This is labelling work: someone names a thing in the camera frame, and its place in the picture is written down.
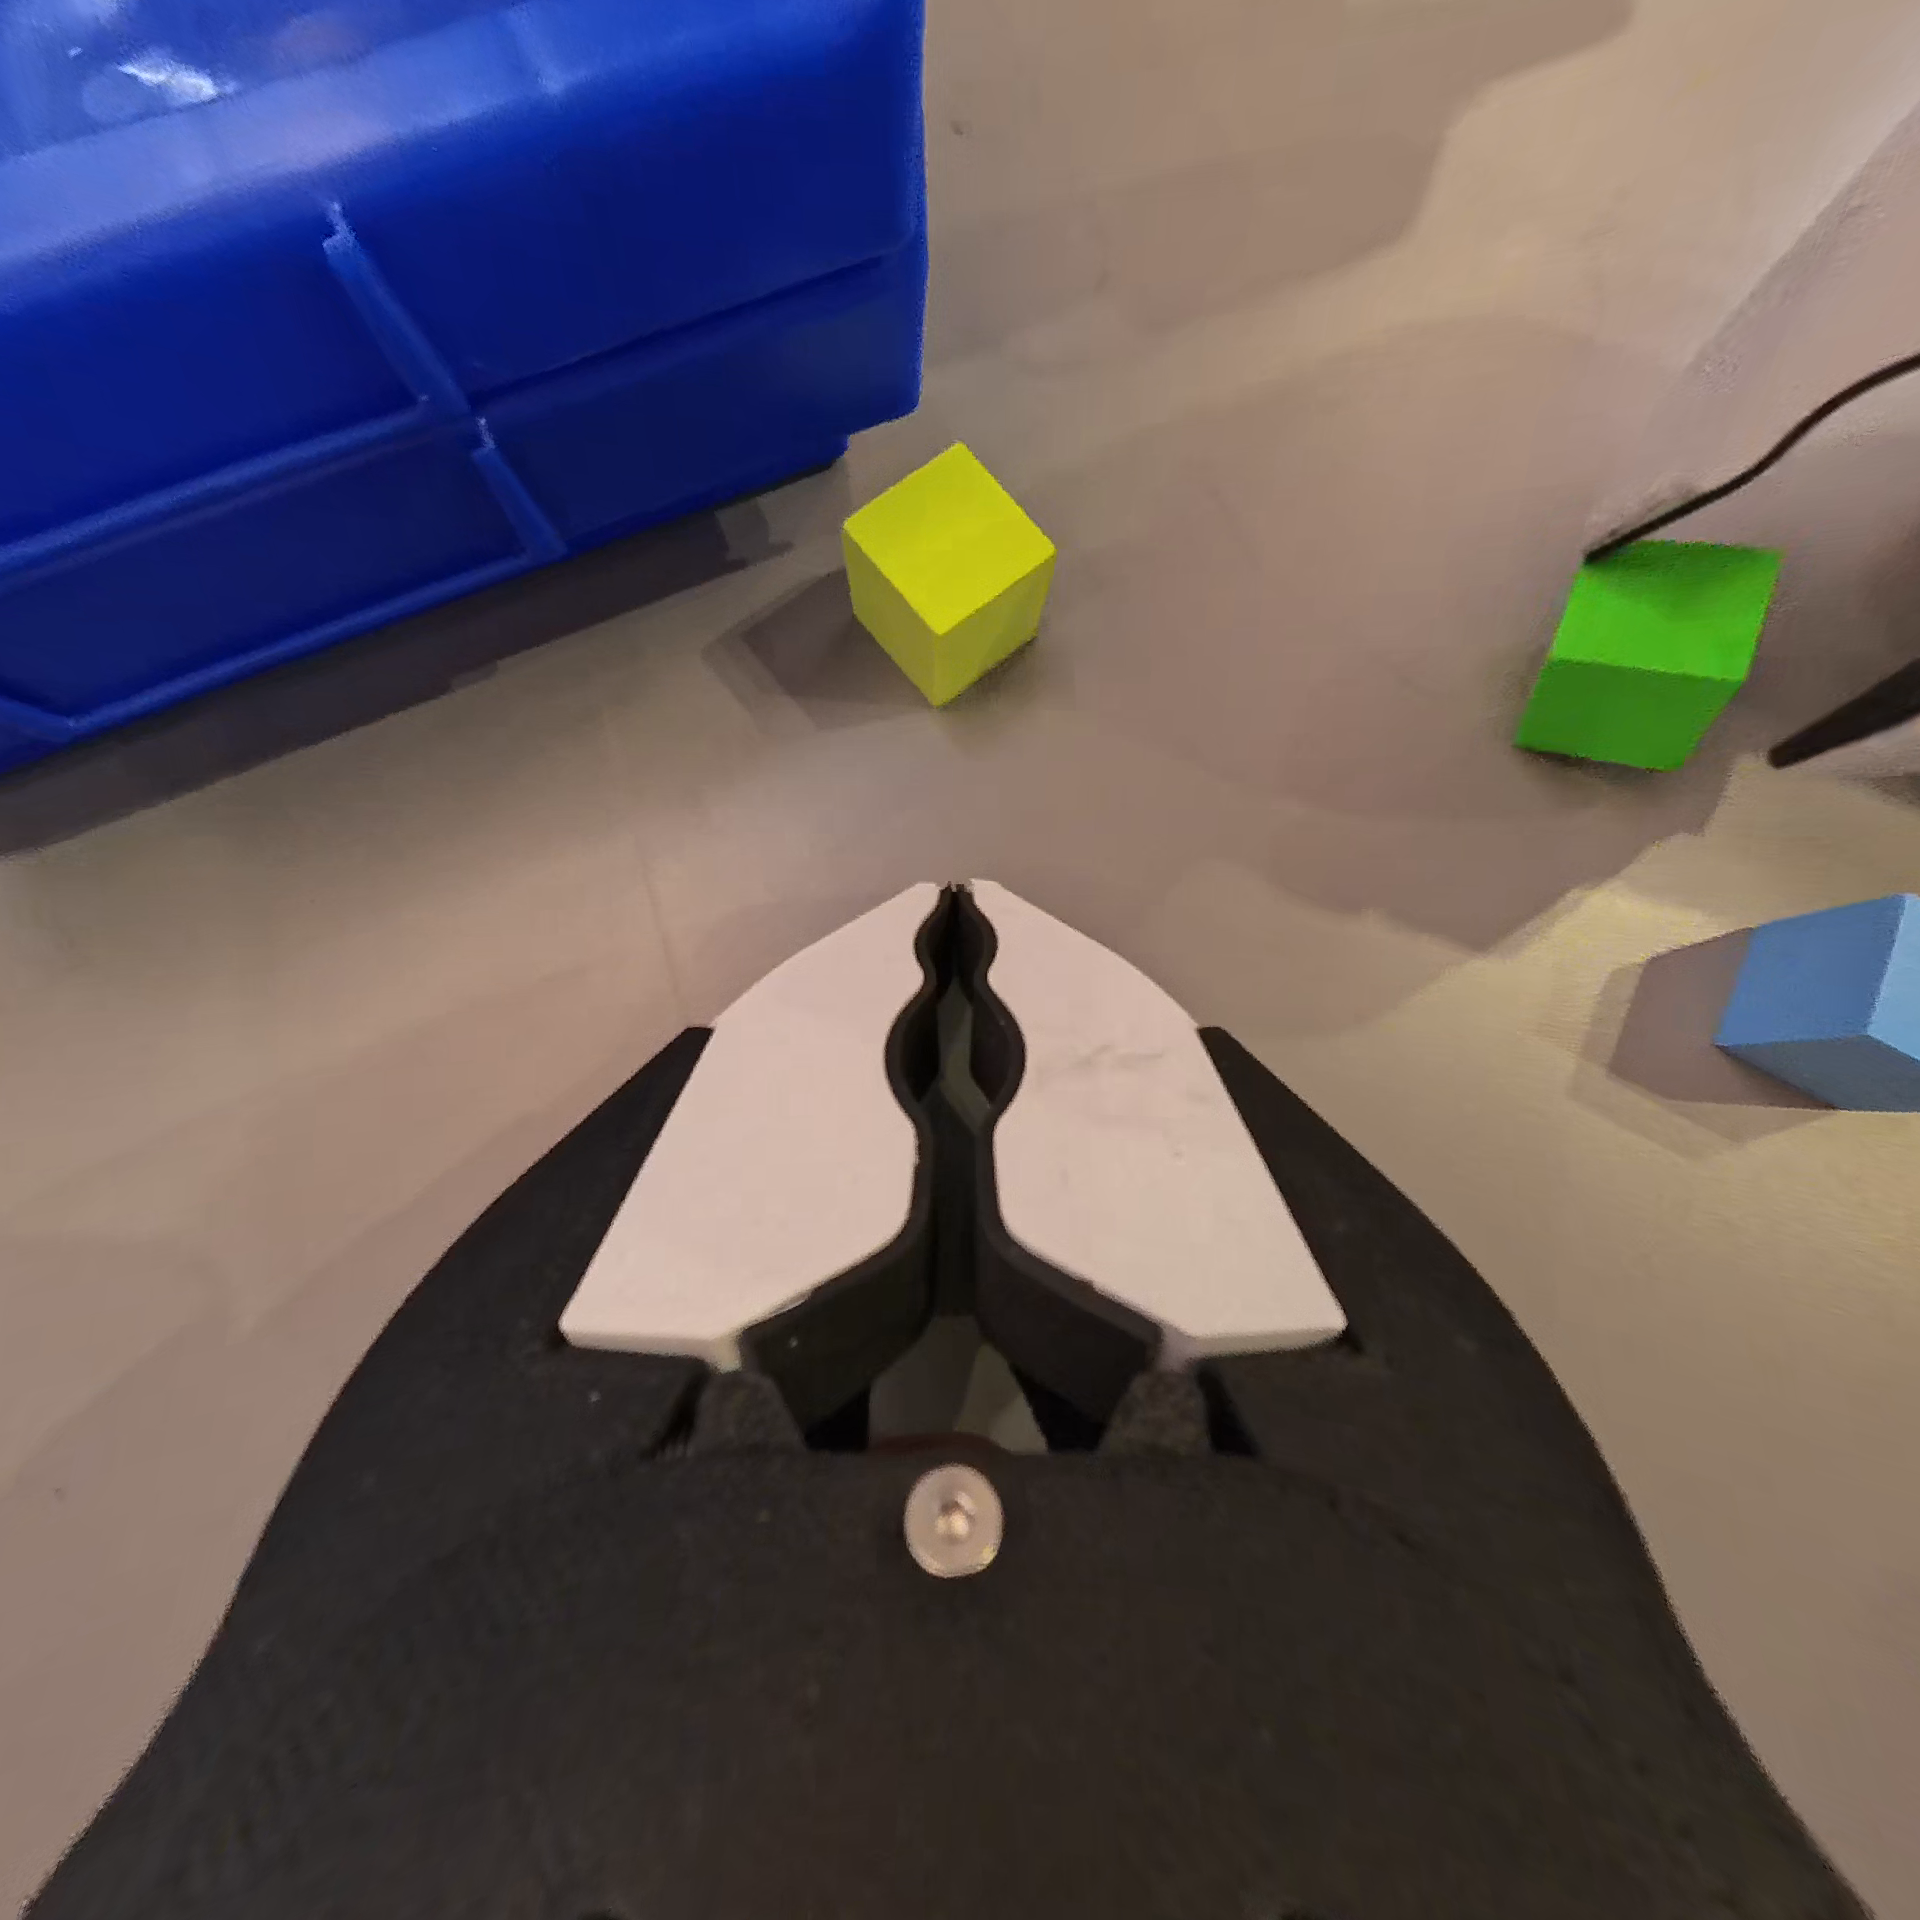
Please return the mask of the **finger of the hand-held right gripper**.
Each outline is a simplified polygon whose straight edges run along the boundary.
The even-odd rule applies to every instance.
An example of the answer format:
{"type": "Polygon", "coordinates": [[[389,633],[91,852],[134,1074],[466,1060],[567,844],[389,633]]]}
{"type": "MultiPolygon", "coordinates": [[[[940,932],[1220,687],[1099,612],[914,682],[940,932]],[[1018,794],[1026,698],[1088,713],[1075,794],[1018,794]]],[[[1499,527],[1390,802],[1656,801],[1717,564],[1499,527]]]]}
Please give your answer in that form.
{"type": "Polygon", "coordinates": [[[1675,377],[1643,484],[1587,548],[1607,559],[1756,486],[1917,363],[1917,108],[1884,134],[1675,377]]]}
{"type": "Polygon", "coordinates": [[[1776,771],[1916,771],[1917,660],[1774,743],[1767,763],[1776,771]]]}

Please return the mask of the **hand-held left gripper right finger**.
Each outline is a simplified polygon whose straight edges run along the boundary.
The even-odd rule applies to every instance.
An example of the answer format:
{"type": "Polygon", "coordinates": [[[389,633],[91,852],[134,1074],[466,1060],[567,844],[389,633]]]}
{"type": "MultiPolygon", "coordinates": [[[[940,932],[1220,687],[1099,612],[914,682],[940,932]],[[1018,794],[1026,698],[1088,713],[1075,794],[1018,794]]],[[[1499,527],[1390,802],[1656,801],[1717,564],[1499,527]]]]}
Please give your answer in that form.
{"type": "Polygon", "coordinates": [[[1101,1435],[1139,1380],[1348,1330],[1200,1026],[994,881],[950,895],[971,1007],[974,1309],[1046,1417],[1101,1435]]]}

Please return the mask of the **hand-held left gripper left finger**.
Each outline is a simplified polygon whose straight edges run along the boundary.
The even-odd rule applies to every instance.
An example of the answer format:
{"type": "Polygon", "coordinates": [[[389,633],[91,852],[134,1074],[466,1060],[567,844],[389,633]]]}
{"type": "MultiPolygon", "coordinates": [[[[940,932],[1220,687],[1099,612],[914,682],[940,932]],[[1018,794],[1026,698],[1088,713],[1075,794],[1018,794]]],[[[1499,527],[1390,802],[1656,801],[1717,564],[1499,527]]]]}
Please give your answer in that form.
{"type": "Polygon", "coordinates": [[[928,1118],[950,895],[914,882],[751,982],[560,1311],[576,1350],[696,1361],[832,1422],[934,1299],[928,1118]]]}

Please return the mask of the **green foam cube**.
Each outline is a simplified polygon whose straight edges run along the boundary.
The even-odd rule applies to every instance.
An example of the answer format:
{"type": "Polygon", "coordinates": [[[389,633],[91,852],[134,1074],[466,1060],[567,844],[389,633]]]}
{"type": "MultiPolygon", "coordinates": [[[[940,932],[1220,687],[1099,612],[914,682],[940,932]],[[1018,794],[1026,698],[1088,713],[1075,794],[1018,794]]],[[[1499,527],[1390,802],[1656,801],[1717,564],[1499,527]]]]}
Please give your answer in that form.
{"type": "Polygon", "coordinates": [[[1526,694],[1515,746],[1668,773],[1747,683],[1783,553],[1634,541],[1584,562],[1526,694]]]}

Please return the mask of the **light blue foam cube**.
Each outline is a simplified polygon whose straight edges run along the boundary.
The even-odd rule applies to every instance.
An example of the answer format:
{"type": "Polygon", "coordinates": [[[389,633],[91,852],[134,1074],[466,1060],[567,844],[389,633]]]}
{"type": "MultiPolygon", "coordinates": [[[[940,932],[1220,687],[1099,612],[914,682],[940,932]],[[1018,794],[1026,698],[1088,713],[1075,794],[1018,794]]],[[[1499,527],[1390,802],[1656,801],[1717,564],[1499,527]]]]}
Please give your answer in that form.
{"type": "Polygon", "coordinates": [[[1916,1114],[1917,895],[1751,927],[1714,1044],[1843,1114],[1916,1114]]]}

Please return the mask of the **yellow foam cube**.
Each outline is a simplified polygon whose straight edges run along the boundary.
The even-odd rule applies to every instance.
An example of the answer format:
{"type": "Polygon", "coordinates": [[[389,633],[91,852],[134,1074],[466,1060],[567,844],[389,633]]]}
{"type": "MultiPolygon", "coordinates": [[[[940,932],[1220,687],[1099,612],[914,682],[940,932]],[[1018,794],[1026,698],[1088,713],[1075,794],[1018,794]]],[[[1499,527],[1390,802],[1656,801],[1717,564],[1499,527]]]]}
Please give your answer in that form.
{"type": "Polygon", "coordinates": [[[950,444],[840,527],[859,629],[943,708],[1040,630],[1056,541],[967,444],[950,444]]]}

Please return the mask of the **blue plastic storage bin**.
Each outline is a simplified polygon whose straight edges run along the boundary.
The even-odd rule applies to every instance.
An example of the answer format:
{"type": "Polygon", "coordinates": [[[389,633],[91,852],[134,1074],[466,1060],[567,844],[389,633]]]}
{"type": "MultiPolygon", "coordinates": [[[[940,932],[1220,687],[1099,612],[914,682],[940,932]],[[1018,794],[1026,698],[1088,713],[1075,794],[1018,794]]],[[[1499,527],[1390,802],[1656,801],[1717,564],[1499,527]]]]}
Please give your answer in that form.
{"type": "Polygon", "coordinates": [[[3,6],[3,769],[920,399],[917,3],[3,6]]]}

